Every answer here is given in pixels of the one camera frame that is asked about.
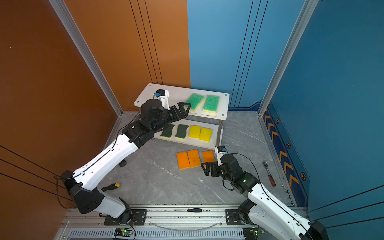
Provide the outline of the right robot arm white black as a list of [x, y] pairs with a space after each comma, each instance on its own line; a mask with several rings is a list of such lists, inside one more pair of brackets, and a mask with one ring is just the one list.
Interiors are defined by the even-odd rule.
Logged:
[[201, 164], [205, 175], [222, 177], [247, 199], [239, 206], [241, 220], [258, 225], [278, 240], [328, 240], [326, 228], [311, 222], [277, 199], [261, 181], [243, 171], [233, 154], [224, 154], [219, 162]]

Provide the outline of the green wavy sponge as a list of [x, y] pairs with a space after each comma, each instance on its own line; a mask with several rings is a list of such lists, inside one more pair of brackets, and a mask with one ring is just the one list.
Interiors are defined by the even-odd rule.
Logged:
[[188, 125], [179, 124], [175, 138], [180, 140], [185, 140], [187, 136], [188, 128], [189, 128]]
[[175, 125], [169, 124], [166, 128], [163, 129], [160, 137], [165, 139], [170, 139], [173, 135], [173, 129]]

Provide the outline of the light green sponge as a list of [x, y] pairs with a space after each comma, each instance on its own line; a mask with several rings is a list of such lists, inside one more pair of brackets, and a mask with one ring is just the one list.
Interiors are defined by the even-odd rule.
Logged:
[[195, 112], [204, 100], [204, 96], [199, 94], [192, 94], [186, 101], [191, 104], [190, 111]]
[[219, 96], [207, 95], [206, 101], [203, 107], [203, 112], [216, 114], [219, 106], [219, 102], [220, 102]]

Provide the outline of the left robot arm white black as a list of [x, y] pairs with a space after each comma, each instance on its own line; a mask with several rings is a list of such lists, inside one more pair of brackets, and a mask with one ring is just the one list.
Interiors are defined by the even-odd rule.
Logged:
[[119, 130], [114, 142], [106, 149], [74, 172], [62, 173], [60, 179], [79, 212], [98, 212], [120, 225], [131, 224], [133, 213], [130, 206], [122, 198], [99, 190], [98, 184], [121, 161], [153, 139], [155, 133], [185, 119], [190, 109], [190, 103], [180, 102], [177, 106], [166, 108], [161, 100], [149, 99], [142, 105], [140, 113]]

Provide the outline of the yellow sponge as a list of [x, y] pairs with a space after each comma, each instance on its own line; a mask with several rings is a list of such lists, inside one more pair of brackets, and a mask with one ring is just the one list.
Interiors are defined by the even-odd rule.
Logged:
[[210, 142], [212, 133], [213, 133], [212, 129], [202, 128], [201, 133], [199, 135], [199, 140], [204, 142]]
[[190, 126], [189, 137], [198, 139], [201, 134], [201, 126]]

